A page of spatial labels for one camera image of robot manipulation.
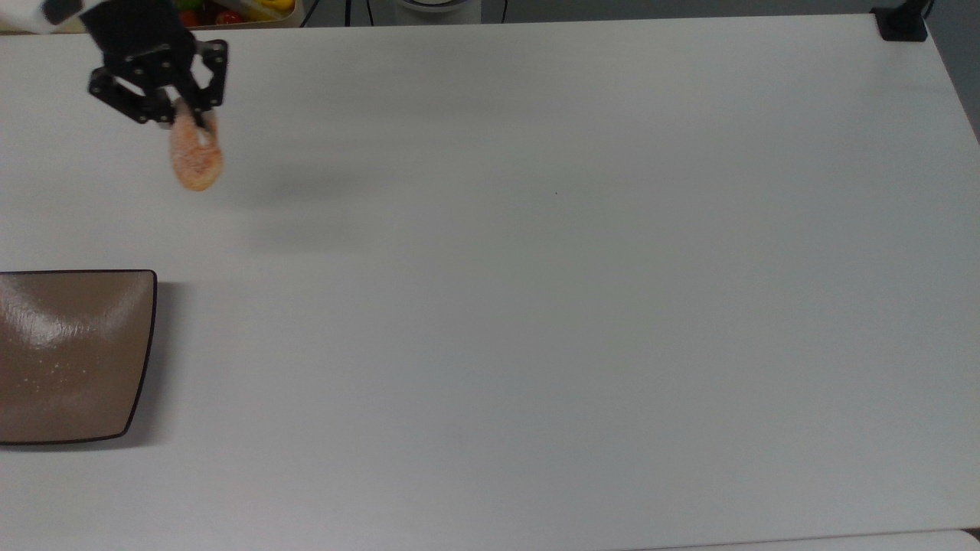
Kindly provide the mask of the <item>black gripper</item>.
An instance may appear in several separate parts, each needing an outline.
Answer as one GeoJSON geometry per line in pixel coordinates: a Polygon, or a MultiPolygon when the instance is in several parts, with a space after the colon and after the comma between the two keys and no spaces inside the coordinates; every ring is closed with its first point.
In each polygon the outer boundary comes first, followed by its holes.
{"type": "Polygon", "coordinates": [[[102,67],[89,77],[88,92],[137,123],[168,128],[174,104],[165,88],[179,88],[193,120],[215,130],[214,109],[224,103],[230,46],[196,41],[172,1],[105,1],[80,16],[101,53],[102,67]],[[206,85],[194,76],[194,60],[211,73],[206,85]],[[150,90],[130,90],[124,80],[150,90]]]}

